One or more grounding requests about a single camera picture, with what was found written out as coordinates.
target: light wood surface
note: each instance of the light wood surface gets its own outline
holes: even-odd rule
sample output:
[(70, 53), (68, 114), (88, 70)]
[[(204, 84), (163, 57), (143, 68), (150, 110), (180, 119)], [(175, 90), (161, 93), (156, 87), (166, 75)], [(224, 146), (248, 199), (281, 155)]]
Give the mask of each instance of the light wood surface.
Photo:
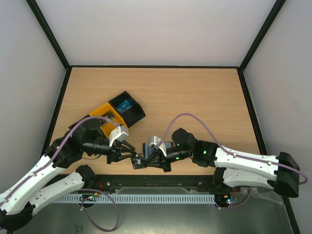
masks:
[[(163, 137), (171, 120), (180, 113), (199, 117), (223, 145), (259, 153), (235, 69), (73, 68), (52, 141), (62, 137), (68, 126), (125, 90), (146, 114), (129, 129), (127, 138), (138, 153), (142, 152), (142, 144), (148, 137)], [(212, 141), (201, 124), (191, 117), (178, 119), (167, 141), (171, 141), (172, 132), (179, 127), (197, 139)], [(106, 156), (82, 159), (64, 173), (71, 173), (84, 164), (96, 174), (165, 175), (158, 168), (134, 170), (130, 159), (108, 165)], [(214, 168), (199, 167), (186, 159), (172, 163), (172, 171), (166, 175), (212, 175), (214, 171)]]

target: gray floor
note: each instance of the gray floor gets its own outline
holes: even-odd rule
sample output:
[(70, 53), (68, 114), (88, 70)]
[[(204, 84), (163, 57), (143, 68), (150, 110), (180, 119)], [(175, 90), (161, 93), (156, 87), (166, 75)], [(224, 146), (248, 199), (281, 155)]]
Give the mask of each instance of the gray floor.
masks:
[[(214, 205), (119, 204), (120, 225), (114, 234), (290, 234), (286, 210), (270, 197), (252, 197), (240, 208), (219, 211)], [(112, 228), (112, 204), (88, 210), (103, 228)], [(77, 204), (51, 204), (16, 234), (99, 234)]]

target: perforated metal strip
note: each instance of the perforated metal strip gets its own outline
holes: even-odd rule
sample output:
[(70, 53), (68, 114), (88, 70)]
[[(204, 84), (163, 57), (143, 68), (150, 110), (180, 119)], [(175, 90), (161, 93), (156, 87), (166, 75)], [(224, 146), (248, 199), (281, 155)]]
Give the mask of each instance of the perforated metal strip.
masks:
[[(214, 195), (110, 195), (117, 204), (214, 204)], [(80, 194), (68, 194), (59, 198), (55, 203), (79, 203)], [(102, 195), (92, 198), (85, 203), (112, 203)]]

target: wooden tabletop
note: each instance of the wooden tabletop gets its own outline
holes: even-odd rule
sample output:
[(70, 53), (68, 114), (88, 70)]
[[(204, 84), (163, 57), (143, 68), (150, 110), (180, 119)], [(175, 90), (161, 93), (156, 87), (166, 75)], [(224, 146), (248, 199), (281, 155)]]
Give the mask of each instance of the wooden tabletop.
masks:
[[(129, 128), (127, 141), (142, 152), (148, 137), (163, 137), (171, 120), (191, 113), (204, 121), (219, 141), (230, 148), (259, 153), (246, 102), (236, 69), (205, 68), (73, 68), (61, 105), (52, 141), (64, 136), (68, 126), (127, 91), (142, 106), (146, 117)], [(212, 141), (206, 130), (191, 117), (179, 118), (166, 140), (179, 127), (196, 139)], [(131, 160), (106, 164), (106, 156), (82, 159), (96, 174), (165, 175), (162, 169), (134, 170)], [(212, 175), (215, 169), (199, 167), (188, 158), (172, 163), (166, 175)]]

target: white wall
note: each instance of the white wall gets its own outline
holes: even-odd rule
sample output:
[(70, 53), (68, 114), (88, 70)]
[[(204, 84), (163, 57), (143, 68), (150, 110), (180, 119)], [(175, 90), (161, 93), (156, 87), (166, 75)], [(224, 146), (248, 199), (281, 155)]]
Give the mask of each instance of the white wall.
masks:
[[(312, 179), (312, 1), (288, 0), (245, 70), (270, 154), (290, 153)], [(311, 233), (312, 183), (291, 199), (301, 233)]]
[(37, 0), (70, 64), (239, 66), (275, 0)]
[(38, 160), (64, 74), (26, 1), (0, 1), (0, 193)]

